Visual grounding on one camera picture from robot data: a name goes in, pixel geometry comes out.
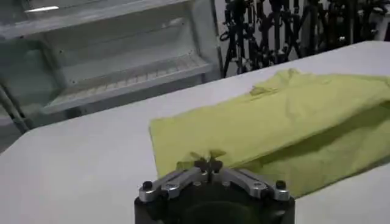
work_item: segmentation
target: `yellow shirt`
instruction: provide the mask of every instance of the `yellow shirt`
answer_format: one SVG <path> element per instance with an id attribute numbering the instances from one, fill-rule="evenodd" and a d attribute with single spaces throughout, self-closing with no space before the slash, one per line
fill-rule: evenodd
<path id="1" fill-rule="evenodd" d="M 158 174 L 218 156 L 299 197 L 390 156 L 390 78 L 280 71 L 251 92 L 156 119 Z"/>

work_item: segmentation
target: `tripod leg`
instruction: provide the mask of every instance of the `tripod leg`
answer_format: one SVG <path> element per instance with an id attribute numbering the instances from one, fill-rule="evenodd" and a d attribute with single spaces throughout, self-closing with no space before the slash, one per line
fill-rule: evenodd
<path id="1" fill-rule="evenodd" d="M 269 66 L 269 39 L 268 39 L 268 32 L 269 29 L 272 26 L 272 18 L 274 13 L 270 13 L 266 19 L 264 19 L 263 23 L 261 24 L 261 43 L 260 43 L 260 53 L 262 54 L 261 58 L 261 64 L 263 67 Z"/>
<path id="2" fill-rule="evenodd" d="M 322 23 L 322 28 L 324 29 L 324 37 L 325 37 L 325 44 L 326 44 L 326 50 L 329 48 L 329 30 L 328 30 L 328 24 L 327 20 L 325 19 L 325 11 L 322 8 L 322 4 L 320 4 L 320 7 L 318 8 L 319 17 Z"/>
<path id="3" fill-rule="evenodd" d="M 309 48 L 308 54 L 313 55 L 316 52 L 316 26 L 317 26 L 317 7 L 310 6 L 310 30 L 309 30 Z"/>
<path id="4" fill-rule="evenodd" d="M 229 48 L 227 49 L 226 58 L 225 58 L 225 64 L 224 64 L 224 73 L 223 78 L 227 77 L 227 71 L 229 70 L 229 64 L 232 60 L 232 44 L 229 41 Z"/>
<path id="5" fill-rule="evenodd" d="M 294 32 L 291 30 L 290 26 L 286 25 L 287 23 L 289 23 L 288 18 L 286 18 L 284 16 L 282 16 L 282 18 L 283 18 L 283 22 L 285 23 L 285 26 L 287 27 L 286 34 L 287 34 L 287 38 L 288 38 L 288 48 L 287 48 L 287 51 L 285 52 L 285 57 L 283 59 L 284 62 L 287 62 L 288 56 L 290 55 L 293 47 L 297 53 L 298 58 L 301 58 L 302 54 L 300 53 L 300 49 L 299 49 L 299 45 L 297 44 L 297 40 L 294 39 Z"/>
<path id="6" fill-rule="evenodd" d="M 279 63 L 280 50 L 280 12 L 274 14 L 274 32 L 275 32 L 275 64 Z"/>

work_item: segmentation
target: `black stand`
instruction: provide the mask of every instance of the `black stand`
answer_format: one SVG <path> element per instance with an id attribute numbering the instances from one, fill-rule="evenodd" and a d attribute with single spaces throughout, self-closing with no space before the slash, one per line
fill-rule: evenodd
<path id="1" fill-rule="evenodd" d="M 223 77 L 227 76 L 230 62 L 236 58 L 237 74 L 247 72 L 246 67 L 243 65 L 245 59 L 244 48 L 244 14 L 246 12 L 245 0 L 225 0 L 225 25 L 228 27 L 228 31 L 220 36 L 221 41 L 229 40 L 229 48 L 225 59 L 225 65 L 223 70 Z"/>

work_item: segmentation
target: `screw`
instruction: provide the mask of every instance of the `screw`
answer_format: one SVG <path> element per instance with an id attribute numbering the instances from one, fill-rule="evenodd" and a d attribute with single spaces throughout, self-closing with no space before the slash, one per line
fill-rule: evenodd
<path id="1" fill-rule="evenodd" d="M 175 189 L 178 187 L 177 184 L 166 184 L 165 187 L 169 188 L 169 189 Z"/>
<path id="2" fill-rule="evenodd" d="M 222 182 L 222 186 L 229 187 L 230 186 L 230 182 L 229 181 L 224 181 L 224 182 Z"/>
<path id="3" fill-rule="evenodd" d="M 153 183 L 151 181 L 145 181 L 143 184 L 142 184 L 142 189 L 145 190 L 145 191 L 149 191 L 153 188 Z"/>
<path id="4" fill-rule="evenodd" d="M 255 187 L 260 187 L 260 186 L 262 186 L 263 184 L 261 183 L 261 182 L 256 182 L 256 183 L 254 183 L 253 184 Z"/>
<path id="5" fill-rule="evenodd" d="M 276 189 L 285 190 L 286 189 L 286 182 L 284 182 L 282 180 L 276 181 Z"/>

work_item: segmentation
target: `bolt head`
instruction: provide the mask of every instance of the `bolt head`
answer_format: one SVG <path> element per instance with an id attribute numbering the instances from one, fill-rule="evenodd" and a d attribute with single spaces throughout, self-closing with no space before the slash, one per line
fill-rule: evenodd
<path id="1" fill-rule="evenodd" d="M 282 180 L 276 181 L 276 189 L 285 190 L 286 189 L 286 182 L 284 182 Z"/>
<path id="2" fill-rule="evenodd" d="M 145 190 L 145 191 L 149 191 L 153 188 L 153 183 L 151 181 L 145 181 L 143 184 L 142 184 L 142 189 Z"/>

